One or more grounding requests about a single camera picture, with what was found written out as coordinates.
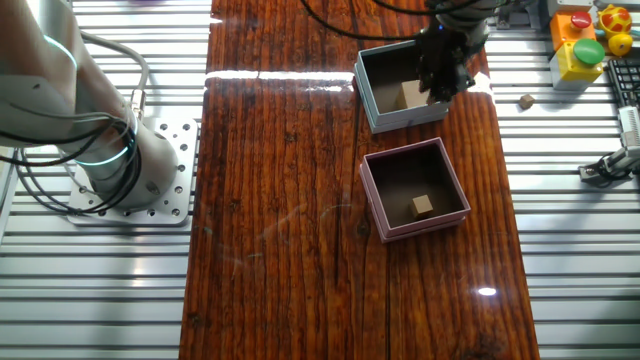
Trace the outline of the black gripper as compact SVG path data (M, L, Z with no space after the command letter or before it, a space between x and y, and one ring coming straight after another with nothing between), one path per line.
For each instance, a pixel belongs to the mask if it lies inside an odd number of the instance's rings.
M423 81L428 92L428 104L450 102L456 93L475 85L464 64L484 47L487 38L488 28L485 24L462 30L437 24L418 33L418 73L433 75ZM436 76L452 70L453 77Z

